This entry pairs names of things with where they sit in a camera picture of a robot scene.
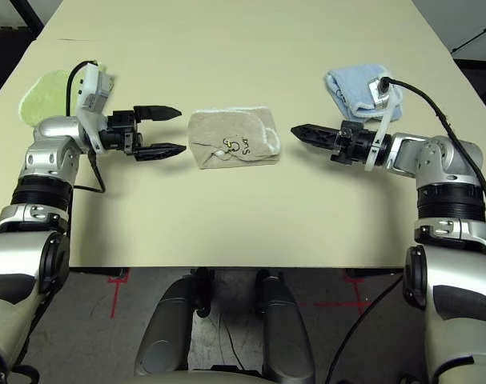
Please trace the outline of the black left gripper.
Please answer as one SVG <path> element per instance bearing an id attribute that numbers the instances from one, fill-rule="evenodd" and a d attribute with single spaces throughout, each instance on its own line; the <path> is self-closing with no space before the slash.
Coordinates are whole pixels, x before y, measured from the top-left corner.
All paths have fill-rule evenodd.
<path id="1" fill-rule="evenodd" d="M 99 132 L 99 137 L 104 149 L 133 155 L 138 162 L 171 158 L 187 147 L 168 142 L 142 147 L 143 136 L 138 132 L 138 122 L 168 121 L 181 115 L 180 110 L 170 106 L 134 106 L 133 110 L 114 111 L 107 117 L 106 129 Z"/>

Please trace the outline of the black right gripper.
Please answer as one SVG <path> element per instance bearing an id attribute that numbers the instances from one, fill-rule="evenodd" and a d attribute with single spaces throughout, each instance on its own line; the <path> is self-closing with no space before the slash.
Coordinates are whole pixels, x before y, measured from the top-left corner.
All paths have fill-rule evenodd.
<path id="1" fill-rule="evenodd" d="M 335 150 L 330 159 L 344 165 L 353 162 L 366 164 L 369 154 L 376 152 L 375 166 L 382 166 L 391 146 L 391 135 L 385 134 L 377 147 L 373 147 L 376 131 L 367 130 L 363 123 L 343 120 L 340 129 L 314 124 L 291 128 L 301 142 L 325 150 Z"/>

